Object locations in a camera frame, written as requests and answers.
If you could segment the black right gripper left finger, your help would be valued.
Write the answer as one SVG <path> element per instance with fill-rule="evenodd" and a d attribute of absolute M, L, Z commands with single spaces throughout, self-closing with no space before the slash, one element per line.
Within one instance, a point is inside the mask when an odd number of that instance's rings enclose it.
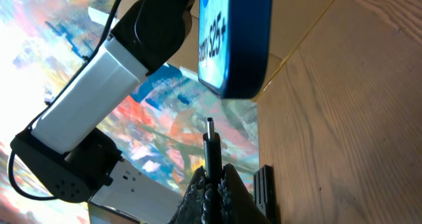
<path fill-rule="evenodd" d="M 211 184 L 207 183 L 203 167 L 195 170 L 194 175 L 180 201 L 177 211 L 168 224 L 206 224 L 211 223 Z"/>

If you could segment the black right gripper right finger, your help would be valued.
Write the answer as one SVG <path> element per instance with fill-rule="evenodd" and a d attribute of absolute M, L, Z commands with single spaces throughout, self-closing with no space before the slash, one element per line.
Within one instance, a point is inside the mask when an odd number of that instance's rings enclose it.
<path fill-rule="evenodd" d="M 246 189 L 235 167 L 228 163 L 218 184 L 224 224 L 270 224 Z"/>

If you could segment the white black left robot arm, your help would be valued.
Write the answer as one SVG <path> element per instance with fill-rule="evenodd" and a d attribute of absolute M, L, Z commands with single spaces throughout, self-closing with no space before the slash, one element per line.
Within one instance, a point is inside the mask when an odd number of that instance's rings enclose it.
<path fill-rule="evenodd" d="M 195 0 L 138 0 L 100 42 L 53 101 L 11 142 L 48 190 L 47 200 L 88 202 L 147 223 L 171 220 L 181 195 L 143 175 L 99 130 L 136 87 L 178 49 L 192 26 Z"/>

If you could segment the blue Galaxy smartphone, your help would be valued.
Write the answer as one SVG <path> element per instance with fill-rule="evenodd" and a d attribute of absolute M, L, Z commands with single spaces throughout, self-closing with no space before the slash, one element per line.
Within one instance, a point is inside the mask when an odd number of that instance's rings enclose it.
<path fill-rule="evenodd" d="M 251 99 L 268 65 L 272 0 L 200 0 L 198 80 L 221 99 Z"/>

